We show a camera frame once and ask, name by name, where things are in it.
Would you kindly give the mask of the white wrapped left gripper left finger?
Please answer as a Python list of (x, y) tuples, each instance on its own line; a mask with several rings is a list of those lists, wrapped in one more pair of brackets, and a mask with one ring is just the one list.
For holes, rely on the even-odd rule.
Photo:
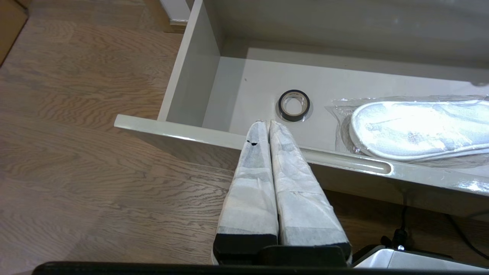
[(278, 245), (279, 223), (267, 123), (256, 121), (246, 135), (212, 245), (215, 265), (253, 263), (260, 251)]

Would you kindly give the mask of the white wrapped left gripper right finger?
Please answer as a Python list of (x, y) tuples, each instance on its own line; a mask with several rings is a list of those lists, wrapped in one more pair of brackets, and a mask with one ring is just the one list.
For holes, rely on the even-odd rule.
[(349, 239), (311, 167), (288, 128), (276, 121), (269, 127), (271, 163), (285, 246), (339, 246), (352, 263)]

